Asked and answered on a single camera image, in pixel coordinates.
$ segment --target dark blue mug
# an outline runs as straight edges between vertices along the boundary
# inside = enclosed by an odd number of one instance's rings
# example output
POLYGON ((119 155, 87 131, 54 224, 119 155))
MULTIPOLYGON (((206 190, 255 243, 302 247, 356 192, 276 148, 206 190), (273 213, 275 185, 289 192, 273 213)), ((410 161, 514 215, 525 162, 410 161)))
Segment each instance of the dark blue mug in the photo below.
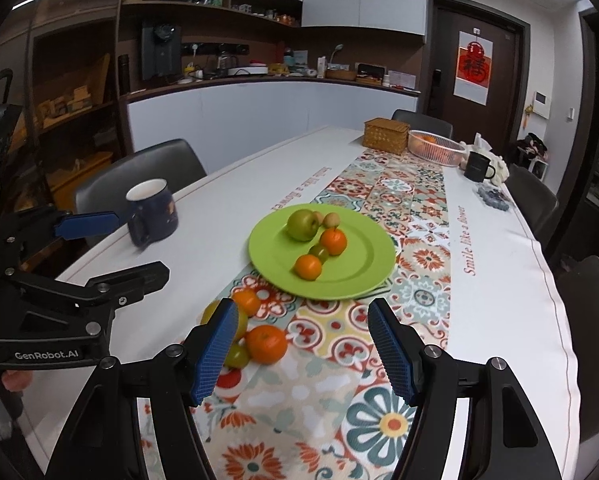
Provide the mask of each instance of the dark blue mug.
POLYGON ((137 184, 126 194, 126 200, 131 207, 129 234, 140 249, 169 237, 177 229, 176 203, 163 178, 137 184))

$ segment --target white tablecloth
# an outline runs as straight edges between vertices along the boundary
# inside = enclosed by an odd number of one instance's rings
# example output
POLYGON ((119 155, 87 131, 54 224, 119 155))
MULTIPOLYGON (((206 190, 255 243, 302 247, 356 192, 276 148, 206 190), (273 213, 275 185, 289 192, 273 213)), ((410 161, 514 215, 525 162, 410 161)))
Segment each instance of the white tablecloth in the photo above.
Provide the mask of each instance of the white tablecloth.
MULTIPOLYGON (((111 353, 122 362, 153 357, 248 263, 253 226, 284 203, 310 202, 364 148, 361 132, 326 127, 209 175, 176 193, 178 230, 140 253, 126 227, 80 258, 61 279, 90 277, 161 260, 171 271, 163 290, 117 311, 111 353), (312 184, 296 188, 308 178, 312 184)), ((564 479, 579 446, 577 359, 564 305, 539 244, 517 210, 487 207, 457 168, 444 169, 451 232, 452 300, 447 350, 512 366, 546 431, 564 479)), ((24 394, 22 427, 46 468, 62 425, 92 368, 35 373, 24 394)), ((468 402, 457 404, 444 478, 457 478, 468 402)))

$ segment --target green apple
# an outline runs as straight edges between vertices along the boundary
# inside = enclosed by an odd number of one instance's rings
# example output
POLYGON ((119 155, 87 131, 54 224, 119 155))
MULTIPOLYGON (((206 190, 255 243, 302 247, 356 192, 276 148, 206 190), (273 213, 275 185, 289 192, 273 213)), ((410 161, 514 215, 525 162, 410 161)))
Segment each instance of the green apple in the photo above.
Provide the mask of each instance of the green apple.
POLYGON ((228 368, 244 368, 251 360, 251 356, 245 346, 233 343, 228 349, 224 366, 228 368))
MULTIPOLYGON (((220 300, 214 300, 211 301, 211 303, 209 303, 209 306, 204 309, 204 313, 202 314, 202 321, 200 322, 200 324, 205 325, 209 322, 209 319, 211 319, 211 316, 213 315, 215 309, 217 309, 219 304, 220 300)), ((247 325, 248 316, 242 311, 240 307, 238 307, 238 330, 237 332, 235 332, 235 337, 233 338, 233 341, 239 341, 241 338, 244 337, 247 325)))
POLYGON ((326 262, 329 257, 328 249, 326 249, 322 244, 315 244, 308 250, 308 254, 317 256, 322 263, 326 262))
POLYGON ((315 238, 318 229, 319 220, 310 209, 298 209, 286 221, 289 236, 299 242, 308 242, 315 238))

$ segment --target brown door frame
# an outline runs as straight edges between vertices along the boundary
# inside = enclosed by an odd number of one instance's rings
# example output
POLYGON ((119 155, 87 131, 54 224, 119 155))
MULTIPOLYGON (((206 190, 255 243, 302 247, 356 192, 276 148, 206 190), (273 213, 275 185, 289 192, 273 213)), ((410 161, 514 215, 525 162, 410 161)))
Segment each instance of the brown door frame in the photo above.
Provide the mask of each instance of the brown door frame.
POLYGON ((418 103, 418 111, 425 113, 428 108, 428 103, 431 98, 431 80, 433 78, 433 70, 431 60, 433 59, 432 44, 433 32, 436 20, 436 11, 438 8, 459 12, 471 18, 482 20, 483 22, 491 23, 497 27, 502 27, 515 32, 519 35, 521 41, 516 43, 515 70, 517 71, 517 79, 515 82, 513 107, 509 112, 508 120, 508 143, 515 142, 519 132, 519 124, 521 124, 521 115, 524 112, 526 102, 526 91, 529 82, 529 62, 531 60, 531 26, 515 18, 510 14, 506 14, 501 10, 488 7, 471 0, 428 0, 428 16, 426 25, 426 37, 424 38, 422 75, 425 79, 420 83, 422 98, 418 103))
POLYGON ((548 238, 546 256, 557 266, 561 254, 556 254, 559 243, 575 214, 579 203, 585 199, 592 179, 593 165, 599 149, 599 65, 597 37, 599 30, 591 26, 589 20, 598 17, 596 9, 586 9, 579 13, 582 27, 582 98, 577 119, 573 146, 557 190, 559 207, 545 227, 548 238))

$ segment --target black chair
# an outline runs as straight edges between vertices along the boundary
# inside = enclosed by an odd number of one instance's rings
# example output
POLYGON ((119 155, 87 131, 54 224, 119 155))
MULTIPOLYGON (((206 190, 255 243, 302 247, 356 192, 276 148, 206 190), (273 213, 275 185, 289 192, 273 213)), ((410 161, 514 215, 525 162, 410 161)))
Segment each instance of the black chair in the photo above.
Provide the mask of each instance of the black chair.
POLYGON ((506 187, 537 238, 540 229, 556 211, 559 201, 553 192, 526 168, 510 164, 508 170, 511 174, 506 179, 506 187))
POLYGON ((395 110, 391 118, 394 121, 410 124, 412 130, 430 132, 447 139, 453 138, 453 125, 435 117, 409 112, 408 110, 395 110))
MULTIPOLYGON (((164 178, 176 192, 206 176, 197 155, 183 139, 167 140, 132 155, 97 173, 75 191, 77 213, 113 211, 126 222, 126 193, 131 187, 152 178, 164 178)), ((92 247, 104 237, 88 238, 92 247)))
MULTIPOLYGON (((589 256, 555 282, 564 301, 577 355, 580 441, 599 434, 599 257, 589 256)), ((586 477, 599 479, 599 461, 586 477)))

